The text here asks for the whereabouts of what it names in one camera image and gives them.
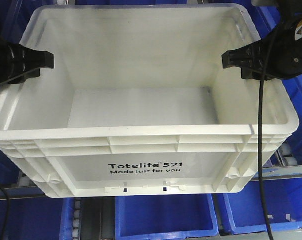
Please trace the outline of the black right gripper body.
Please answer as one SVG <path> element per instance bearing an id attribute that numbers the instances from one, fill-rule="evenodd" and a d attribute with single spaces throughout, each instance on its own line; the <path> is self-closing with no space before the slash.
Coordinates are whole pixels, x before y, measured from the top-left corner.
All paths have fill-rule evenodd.
<path id="1" fill-rule="evenodd" d="M 280 20 L 261 40 L 263 80 L 302 74 L 302 0 L 273 0 Z"/>

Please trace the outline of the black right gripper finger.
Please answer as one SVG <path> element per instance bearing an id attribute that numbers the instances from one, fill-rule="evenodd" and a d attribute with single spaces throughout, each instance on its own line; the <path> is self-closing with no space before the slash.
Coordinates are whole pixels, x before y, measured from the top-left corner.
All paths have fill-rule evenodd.
<path id="1" fill-rule="evenodd" d="M 228 50 L 222 54 L 224 69 L 236 67 L 242 70 L 261 72 L 263 68 L 263 42 L 253 42 L 244 47 Z"/>
<path id="2" fill-rule="evenodd" d="M 241 69 L 241 78 L 244 80 L 257 80 L 261 81 L 263 69 L 259 67 L 258 69 L 252 70 L 248 68 Z"/>

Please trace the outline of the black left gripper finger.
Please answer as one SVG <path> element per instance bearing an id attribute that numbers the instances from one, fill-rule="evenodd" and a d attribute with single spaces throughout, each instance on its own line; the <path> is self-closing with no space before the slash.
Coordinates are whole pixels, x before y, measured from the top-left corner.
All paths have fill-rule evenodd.
<path id="1" fill-rule="evenodd" d="M 14 73 L 26 76 L 39 72 L 40 69 L 54 69 L 54 54 L 48 51 L 38 51 L 20 44 L 14 46 Z"/>
<path id="2" fill-rule="evenodd" d="M 26 73 L 23 76 L 18 77 L 14 80 L 11 80 L 7 84 L 9 84 L 9 85 L 23 84 L 26 82 L 26 80 L 32 79 L 32 78 L 38 78 L 39 76 L 40 76 L 40 69 L 37 69 L 32 72 Z"/>

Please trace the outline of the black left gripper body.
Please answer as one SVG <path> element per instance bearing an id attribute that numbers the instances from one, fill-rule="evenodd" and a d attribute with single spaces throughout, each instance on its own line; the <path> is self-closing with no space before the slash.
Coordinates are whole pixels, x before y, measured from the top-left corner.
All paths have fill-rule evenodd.
<path id="1" fill-rule="evenodd" d="M 12 80 L 13 77 L 8 73 L 11 67 L 11 61 L 14 59 L 12 48 L 17 46 L 18 44 L 8 42 L 0 36 L 0 85 L 19 83 L 18 78 Z"/>

